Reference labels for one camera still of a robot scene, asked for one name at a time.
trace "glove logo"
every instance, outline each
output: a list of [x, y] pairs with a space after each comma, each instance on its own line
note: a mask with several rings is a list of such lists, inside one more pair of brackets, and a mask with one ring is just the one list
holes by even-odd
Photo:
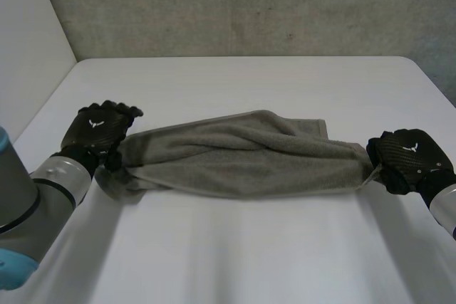
[[414, 147], [403, 147], [404, 150], [407, 150], [407, 151], [414, 151], [416, 152], [416, 150], [418, 149], [418, 143], [415, 144]]
[[95, 128], [97, 126], [100, 126], [100, 125], [104, 124], [105, 122], [104, 121], [102, 121], [102, 122], [92, 122], [92, 120], [89, 119], [88, 123], [90, 124], [90, 126], [92, 126], [92, 128]]

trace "robotic hand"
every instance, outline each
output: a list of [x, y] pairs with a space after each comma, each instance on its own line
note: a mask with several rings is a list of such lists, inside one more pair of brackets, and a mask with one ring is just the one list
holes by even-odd
[[391, 194], [417, 192], [431, 214], [456, 239], [456, 175], [437, 143], [422, 130], [384, 132], [366, 147]]
[[136, 107], [105, 101], [79, 110], [61, 143], [33, 174], [27, 174], [0, 128], [0, 290], [22, 286], [38, 268], [98, 166], [120, 167], [117, 152]]

